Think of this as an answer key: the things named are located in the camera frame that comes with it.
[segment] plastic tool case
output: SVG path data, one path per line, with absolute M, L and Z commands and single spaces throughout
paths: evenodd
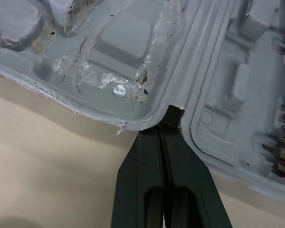
M 285 0 L 0 0 L 0 76 L 121 130 L 169 105 L 212 169 L 285 200 Z

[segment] circular indentation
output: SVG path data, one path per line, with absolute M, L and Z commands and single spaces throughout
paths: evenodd
M 210 125 L 213 121 L 213 116 L 210 112 L 204 112 L 201 116 L 201 121 L 205 124 L 205 125 Z
M 117 98 L 125 98 L 127 95 L 127 90 L 124 85 L 117 85 L 114 87 L 113 94 Z

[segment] gray plastic case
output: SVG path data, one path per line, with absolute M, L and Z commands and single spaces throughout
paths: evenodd
M 0 0 L 0 76 L 143 130 L 169 105 L 213 170 L 285 201 L 262 143 L 285 102 L 285 0 Z

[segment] beige surface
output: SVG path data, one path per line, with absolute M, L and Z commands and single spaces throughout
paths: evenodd
M 118 130 L 0 78 L 0 228 L 110 227 Z M 285 228 L 285 203 L 213 177 L 233 227 Z

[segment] screwdriver bit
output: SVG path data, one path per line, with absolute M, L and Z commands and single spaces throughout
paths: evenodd
M 285 166 L 280 163 L 275 163 L 273 166 L 274 171 L 276 171 L 279 175 L 285 175 Z

